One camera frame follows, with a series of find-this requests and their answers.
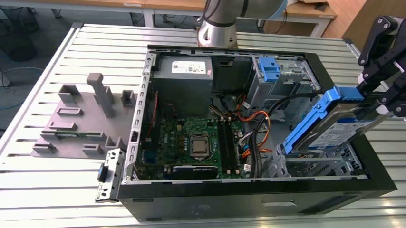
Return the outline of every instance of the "aluminum extrusion table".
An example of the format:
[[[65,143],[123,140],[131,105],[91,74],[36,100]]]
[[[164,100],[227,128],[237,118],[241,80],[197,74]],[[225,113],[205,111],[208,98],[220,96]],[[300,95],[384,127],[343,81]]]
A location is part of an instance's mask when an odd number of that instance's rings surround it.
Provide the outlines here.
[[[143,225],[120,203],[96,204],[100,160],[33,158],[30,147],[49,120],[62,84],[89,92],[87,74],[104,74],[112,92],[136,93],[148,44],[195,46],[193,30],[85,24],[72,28],[0,140],[0,227]],[[358,51],[340,39],[237,33],[239,48],[318,54],[339,86],[355,86]],[[367,138],[398,186],[376,199],[316,216],[148,223],[153,227],[406,227],[406,122],[384,121]]]

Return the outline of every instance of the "sticker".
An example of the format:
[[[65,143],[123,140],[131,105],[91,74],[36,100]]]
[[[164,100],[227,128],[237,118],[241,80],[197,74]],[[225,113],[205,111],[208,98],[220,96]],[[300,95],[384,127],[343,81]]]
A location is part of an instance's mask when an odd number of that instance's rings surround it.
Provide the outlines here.
[[[140,7],[140,4],[132,4],[132,3],[123,3],[124,6],[136,6]]]
[[[196,61],[173,61],[172,73],[175,74],[205,74],[205,63]]]
[[[322,150],[339,146],[355,135],[356,130],[371,122],[372,120],[359,121],[355,118],[339,119],[308,145],[308,149]]]
[[[245,109],[249,109],[249,104],[247,103],[247,102],[241,102],[241,106],[244,106],[245,107]]]
[[[243,165],[243,170],[247,171],[247,172],[251,172],[251,165],[244,164]]]

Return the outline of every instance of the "motherboard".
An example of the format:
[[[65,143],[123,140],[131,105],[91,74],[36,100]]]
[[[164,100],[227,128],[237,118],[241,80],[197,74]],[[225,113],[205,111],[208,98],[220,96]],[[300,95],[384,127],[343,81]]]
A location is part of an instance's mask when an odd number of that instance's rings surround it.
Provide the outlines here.
[[[141,180],[241,178],[240,122],[224,119],[163,119],[157,143],[144,146],[136,165]]]

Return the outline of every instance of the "blue drive bracket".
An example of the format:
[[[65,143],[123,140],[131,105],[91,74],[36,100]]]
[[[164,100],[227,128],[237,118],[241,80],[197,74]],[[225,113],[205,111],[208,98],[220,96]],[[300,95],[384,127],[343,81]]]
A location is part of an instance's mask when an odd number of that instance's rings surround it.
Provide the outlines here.
[[[280,75],[280,66],[272,57],[259,57],[259,67],[265,82],[276,82]]]
[[[283,147],[284,152],[288,154],[292,151],[292,145],[296,143],[296,141],[300,139],[302,135],[307,132],[312,124],[318,121],[324,119],[327,116],[327,107],[331,105],[331,103],[336,100],[343,101],[362,101],[363,96],[360,95],[359,91],[354,87],[334,87],[331,90],[328,90],[316,104],[314,105],[311,111],[308,112],[307,116],[302,120],[302,122],[295,127],[291,134],[287,136]]]

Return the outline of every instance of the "floor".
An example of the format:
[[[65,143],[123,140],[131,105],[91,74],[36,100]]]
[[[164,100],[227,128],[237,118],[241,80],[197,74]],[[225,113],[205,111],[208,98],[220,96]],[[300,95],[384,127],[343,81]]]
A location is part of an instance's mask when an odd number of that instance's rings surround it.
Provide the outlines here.
[[[37,56],[29,61],[13,62],[6,55],[0,52],[0,68],[2,71],[16,67],[37,67],[44,69],[73,22],[132,26],[132,20],[135,24],[144,26],[140,14],[133,14],[131,19],[129,13],[121,12],[62,10],[61,17],[56,19],[49,9],[36,9],[34,17],[40,30],[30,34],[30,39],[37,49]],[[193,29],[196,17],[188,16],[185,18],[185,16],[176,16],[168,18],[168,20],[168,23],[163,23],[161,16],[155,15],[156,27]],[[240,19],[236,25],[237,31],[240,32],[259,32],[255,20]],[[13,86],[9,89],[4,89],[0,86],[0,135],[2,134],[1,129],[8,127],[20,106],[13,108],[8,107],[24,101],[38,79],[40,73],[40,70],[20,69],[4,74],[12,81]]]

